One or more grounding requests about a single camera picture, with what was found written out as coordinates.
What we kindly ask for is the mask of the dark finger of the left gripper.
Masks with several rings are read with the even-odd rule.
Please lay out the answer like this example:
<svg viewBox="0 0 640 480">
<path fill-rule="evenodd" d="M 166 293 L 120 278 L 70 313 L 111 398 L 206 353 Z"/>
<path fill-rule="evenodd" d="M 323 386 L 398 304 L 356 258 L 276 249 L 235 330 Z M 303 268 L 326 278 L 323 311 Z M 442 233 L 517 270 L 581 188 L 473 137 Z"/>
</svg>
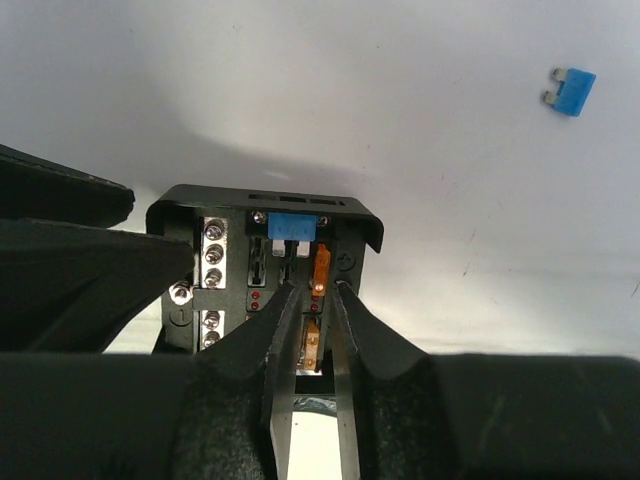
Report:
<svg viewBox="0 0 640 480">
<path fill-rule="evenodd" d="M 193 269 L 188 244 L 35 220 L 1 223 L 1 349 L 102 352 Z"/>
<path fill-rule="evenodd" d="M 118 183 L 1 147 L 1 217 L 108 228 L 132 212 L 134 192 Z"/>
</svg>

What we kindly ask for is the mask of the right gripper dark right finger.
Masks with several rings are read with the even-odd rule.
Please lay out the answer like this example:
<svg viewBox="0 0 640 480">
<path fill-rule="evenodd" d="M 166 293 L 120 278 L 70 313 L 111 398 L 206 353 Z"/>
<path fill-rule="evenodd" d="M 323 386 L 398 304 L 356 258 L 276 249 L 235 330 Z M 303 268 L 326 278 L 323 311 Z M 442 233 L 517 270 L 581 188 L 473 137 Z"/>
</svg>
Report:
<svg viewBox="0 0 640 480">
<path fill-rule="evenodd" d="M 342 477 L 418 478 L 433 405 L 428 355 L 373 315 L 345 282 L 332 289 L 331 311 Z"/>
</svg>

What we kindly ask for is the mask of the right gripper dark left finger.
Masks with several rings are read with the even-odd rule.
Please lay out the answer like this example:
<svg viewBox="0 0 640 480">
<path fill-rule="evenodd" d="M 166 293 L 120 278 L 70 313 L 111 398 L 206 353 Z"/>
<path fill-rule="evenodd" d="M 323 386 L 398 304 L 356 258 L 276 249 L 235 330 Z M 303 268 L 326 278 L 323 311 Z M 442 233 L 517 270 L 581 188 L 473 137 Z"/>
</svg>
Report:
<svg viewBox="0 0 640 480">
<path fill-rule="evenodd" d="M 286 284 L 195 356 L 195 478 L 286 478 L 301 323 L 302 289 Z"/>
</svg>

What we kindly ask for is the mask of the black fuse box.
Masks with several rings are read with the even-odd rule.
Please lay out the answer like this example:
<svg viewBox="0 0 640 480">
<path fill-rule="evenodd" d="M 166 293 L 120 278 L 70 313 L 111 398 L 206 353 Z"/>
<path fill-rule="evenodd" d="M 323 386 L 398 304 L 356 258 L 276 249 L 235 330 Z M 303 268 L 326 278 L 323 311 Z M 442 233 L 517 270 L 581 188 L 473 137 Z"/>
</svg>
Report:
<svg viewBox="0 0 640 480">
<path fill-rule="evenodd" d="M 308 258 L 291 246 L 284 258 L 272 255 L 267 237 L 270 212 L 317 217 L 316 239 Z M 329 348 L 330 287 L 345 282 L 360 287 L 365 250 L 380 252 L 382 221 L 352 197 L 177 185 L 146 212 L 146 231 L 187 243 L 193 269 L 161 296 L 161 330 L 156 350 L 197 353 L 255 318 L 279 287 L 302 288 L 302 332 L 307 317 L 320 329 L 315 372 Z M 320 243 L 331 252 L 326 295 L 312 293 L 314 258 Z"/>
</svg>

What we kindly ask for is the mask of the blue blade fuse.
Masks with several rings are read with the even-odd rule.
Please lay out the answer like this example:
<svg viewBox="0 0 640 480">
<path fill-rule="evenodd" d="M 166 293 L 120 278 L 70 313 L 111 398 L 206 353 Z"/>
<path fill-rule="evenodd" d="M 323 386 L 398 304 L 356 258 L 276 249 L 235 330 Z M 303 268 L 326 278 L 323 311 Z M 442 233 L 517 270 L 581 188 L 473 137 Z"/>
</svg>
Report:
<svg viewBox="0 0 640 480">
<path fill-rule="evenodd" d="M 546 91 L 542 101 L 557 113 L 578 117 L 589 97 L 597 76 L 576 68 L 555 68 L 551 79 L 557 83 L 555 91 Z"/>
<path fill-rule="evenodd" d="M 317 217 L 307 214 L 270 212 L 267 237 L 272 242 L 272 255 L 284 258 L 291 246 L 297 258 L 308 258 L 316 239 Z"/>
</svg>

